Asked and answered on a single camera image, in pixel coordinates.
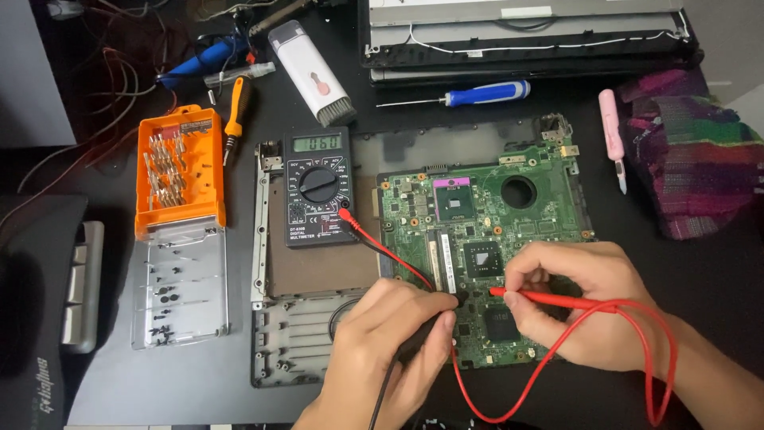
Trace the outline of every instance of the pink utility knife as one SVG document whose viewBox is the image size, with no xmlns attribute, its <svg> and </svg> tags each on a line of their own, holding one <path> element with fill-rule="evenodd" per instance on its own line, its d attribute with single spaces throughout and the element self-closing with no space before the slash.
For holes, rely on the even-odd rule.
<svg viewBox="0 0 764 430">
<path fill-rule="evenodd" d="M 616 163 L 616 176 L 621 192 L 626 193 L 626 171 L 623 169 L 623 141 L 618 134 L 618 110 L 616 95 L 613 90 L 600 93 L 600 112 L 602 112 L 602 127 L 605 130 L 607 157 Z"/>
</svg>

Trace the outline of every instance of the black desk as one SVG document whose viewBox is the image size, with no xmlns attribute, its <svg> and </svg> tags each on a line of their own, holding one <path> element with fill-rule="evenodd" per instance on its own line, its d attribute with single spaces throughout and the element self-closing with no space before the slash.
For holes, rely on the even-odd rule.
<svg viewBox="0 0 764 430">
<path fill-rule="evenodd" d="M 764 258 L 751 219 L 743 215 L 723 232 L 703 240 L 663 239 L 649 203 L 618 190 L 607 159 L 598 93 L 616 80 L 549 80 L 533 83 L 528 100 L 449 109 L 436 104 L 377 109 L 375 103 L 431 99 L 443 88 L 377 93 L 358 66 L 354 9 L 312 11 L 300 19 L 358 110 L 355 131 L 415 128 L 447 123 L 564 114 L 581 147 L 581 180 L 597 235 L 619 243 L 642 273 L 656 301 L 693 324 L 724 352 L 764 376 Z M 183 347 L 133 351 L 130 348 L 132 291 L 126 288 L 105 345 L 98 351 L 74 402 L 70 425 L 224 424 L 293 422 L 320 390 L 319 385 L 256 390 L 250 386 L 253 150 L 255 142 L 279 138 L 316 121 L 287 73 L 278 69 L 257 80 L 260 108 L 248 127 L 235 168 L 226 181 L 228 285 L 234 303 L 233 333 Z M 207 106 L 206 95 L 196 101 Z M 116 175 L 85 171 L 69 190 L 87 193 L 91 217 L 106 224 L 105 290 L 122 288 L 132 243 L 135 155 Z M 635 190 L 636 183 L 630 183 Z M 484 413 L 499 415 L 515 402 L 532 367 L 465 374 L 473 400 Z M 643 376 L 578 367 L 550 366 L 539 378 L 516 418 L 546 429 L 649 428 Z M 666 428 L 691 428 L 683 408 L 670 408 Z M 426 415 L 469 416 L 448 368 L 430 393 Z"/>
</svg>

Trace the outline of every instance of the green circuit board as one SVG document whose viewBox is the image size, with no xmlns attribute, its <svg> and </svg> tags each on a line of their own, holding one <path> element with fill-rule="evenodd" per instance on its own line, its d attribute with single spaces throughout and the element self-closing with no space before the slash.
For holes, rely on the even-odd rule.
<svg viewBox="0 0 764 430">
<path fill-rule="evenodd" d="M 438 290 L 467 298 L 456 309 L 454 329 L 463 369 L 540 360 L 547 349 L 520 335 L 503 300 L 488 289 L 503 285 L 504 266 L 525 243 L 594 240 L 578 183 L 578 147 L 569 127 L 560 128 L 539 133 L 537 142 L 503 153 L 490 165 L 440 165 L 377 177 L 385 246 L 427 272 Z M 424 288 L 401 265 L 389 271 Z M 549 287 L 556 294 L 581 294 L 565 278 Z M 545 310 L 559 319 L 569 313 Z"/>
</svg>

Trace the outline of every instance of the digital multimeter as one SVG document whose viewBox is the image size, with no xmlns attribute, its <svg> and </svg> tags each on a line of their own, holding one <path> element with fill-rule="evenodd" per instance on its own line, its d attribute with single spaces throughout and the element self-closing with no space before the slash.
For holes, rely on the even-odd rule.
<svg viewBox="0 0 764 430">
<path fill-rule="evenodd" d="M 284 234 L 286 246 L 350 243 L 338 212 L 354 212 L 350 135 L 347 127 L 284 137 Z"/>
</svg>

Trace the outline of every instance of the hand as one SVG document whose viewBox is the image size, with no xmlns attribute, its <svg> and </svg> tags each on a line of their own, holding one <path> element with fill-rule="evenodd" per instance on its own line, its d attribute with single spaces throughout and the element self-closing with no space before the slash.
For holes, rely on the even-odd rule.
<svg viewBox="0 0 764 430">
<path fill-rule="evenodd" d="M 549 292 L 549 275 L 568 276 L 585 298 L 627 298 L 657 309 L 642 279 L 623 250 L 614 243 L 531 242 L 504 269 L 504 301 L 517 328 L 526 337 L 551 347 L 568 325 L 584 311 L 573 310 L 566 322 L 557 321 L 536 307 L 518 290 Z M 656 364 L 656 376 L 665 378 L 668 346 L 660 327 L 638 311 L 623 308 L 645 331 Z M 595 313 L 570 334 L 558 350 L 568 361 L 603 370 L 644 370 L 642 344 L 632 325 L 616 314 Z"/>
<path fill-rule="evenodd" d="M 438 312 L 443 312 L 422 349 L 404 369 L 395 363 L 376 430 L 398 429 L 424 403 L 451 350 L 456 298 L 424 292 L 411 284 L 382 278 L 337 327 L 319 397 L 294 428 L 367 428 L 382 381 L 398 347 Z"/>
</svg>

